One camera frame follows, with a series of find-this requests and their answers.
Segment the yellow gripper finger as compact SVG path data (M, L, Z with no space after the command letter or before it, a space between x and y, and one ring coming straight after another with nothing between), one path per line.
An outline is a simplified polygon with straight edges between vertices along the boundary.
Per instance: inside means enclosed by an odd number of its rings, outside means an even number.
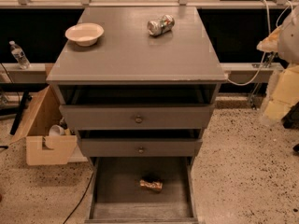
M281 26L277 27L268 37L260 41L256 49L263 52L278 52L280 34Z
M269 79L261 105L261 124L272 126L279 123L298 102L299 64L290 63L283 71L274 71Z

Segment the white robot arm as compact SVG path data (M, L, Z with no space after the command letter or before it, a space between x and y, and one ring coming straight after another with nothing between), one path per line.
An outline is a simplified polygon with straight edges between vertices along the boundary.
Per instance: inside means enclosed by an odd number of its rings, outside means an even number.
M275 52L289 65L274 72L269 79L261 110L261 122L272 125L299 103L299 6L268 37L260 41L257 50Z

